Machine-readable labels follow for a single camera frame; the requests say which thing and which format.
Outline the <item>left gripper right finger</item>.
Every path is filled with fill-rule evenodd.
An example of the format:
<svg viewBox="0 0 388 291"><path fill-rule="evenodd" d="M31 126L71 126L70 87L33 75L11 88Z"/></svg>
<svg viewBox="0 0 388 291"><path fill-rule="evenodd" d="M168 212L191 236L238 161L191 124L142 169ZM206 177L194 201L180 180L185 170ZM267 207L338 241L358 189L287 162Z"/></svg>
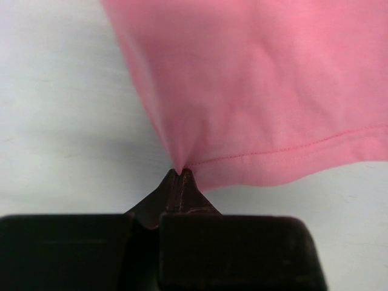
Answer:
<svg viewBox="0 0 388 291"><path fill-rule="evenodd" d="M161 290L327 290L300 219L223 215L190 170L170 174L172 193L159 223Z"/></svg>

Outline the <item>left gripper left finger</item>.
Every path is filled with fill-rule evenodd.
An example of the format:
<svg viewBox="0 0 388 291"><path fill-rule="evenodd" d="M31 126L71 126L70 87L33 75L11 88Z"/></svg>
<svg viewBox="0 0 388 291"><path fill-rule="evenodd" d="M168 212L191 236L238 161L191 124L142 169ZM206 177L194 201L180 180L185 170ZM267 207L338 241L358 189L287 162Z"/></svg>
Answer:
<svg viewBox="0 0 388 291"><path fill-rule="evenodd" d="M2 290L134 290L158 260L159 218L178 174L128 212L1 218Z"/></svg>

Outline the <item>pink t shirt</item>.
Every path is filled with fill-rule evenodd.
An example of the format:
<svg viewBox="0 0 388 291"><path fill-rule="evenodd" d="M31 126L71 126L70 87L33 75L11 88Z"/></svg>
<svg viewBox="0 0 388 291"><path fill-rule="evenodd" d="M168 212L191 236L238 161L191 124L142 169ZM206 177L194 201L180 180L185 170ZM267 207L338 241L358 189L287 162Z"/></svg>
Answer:
<svg viewBox="0 0 388 291"><path fill-rule="evenodd" d="M103 1L175 169L201 190L387 159L386 1Z"/></svg>

